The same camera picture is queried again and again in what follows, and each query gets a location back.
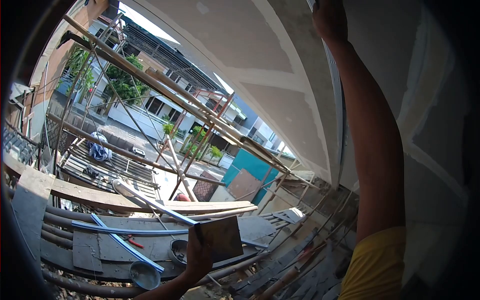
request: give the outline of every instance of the forearm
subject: forearm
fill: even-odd
[[[133,300],[178,300],[197,282],[196,278],[191,278],[183,272],[173,280],[138,295]]]
[[[402,141],[385,96],[353,46],[348,42],[327,45],[342,80],[355,148],[360,241],[380,230],[405,225]]]

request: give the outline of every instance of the teal wall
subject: teal wall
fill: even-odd
[[[241,169],[247,170],[255,178],[262,180],[269,168],[270,166],[267,163],[259,160],[247,151],[240,149],[237,156],[233,160],[232,165],[228,168],[227,172],[223,176],[222,182],[224,182],[225,186],[228,187],[236,175],[240,173],[239,170]],[[275,179],[277,174],[278,170],[272,169],[265,182],[272,181]],[[266,193],[267,192],[264,189],[259,190],[252,203],[255,205],[259,204],[260,200],[265,196]]]

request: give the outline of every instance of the yellow shirt sleeve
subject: yellow shirt sleeve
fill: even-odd
[[[357,244],[338,300],[398,299],[402,288],[406,229],[393,227]]]

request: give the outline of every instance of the hand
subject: hand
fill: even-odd
[[[204,240],[202,246],[197,238],[195,228],[190,226],[188,228],[187,268],[185,275],[194,281],[193,283],[197,283],[212,270],[211,252],[208,241]]]
[[[343,0],[318,0],[313,4],[313,26],[318,35],[329,42],[347,42],[347,15]]]

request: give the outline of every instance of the metal bowl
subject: metal bowl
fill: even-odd
[[[187,241],[175,239],[170,242],[168,257],[176,265],[186,267],[187,265]]]
[[[133,283],[141,288],[151,290],[160,285],[160,273],[146,262],[133,262],[129,274]]]

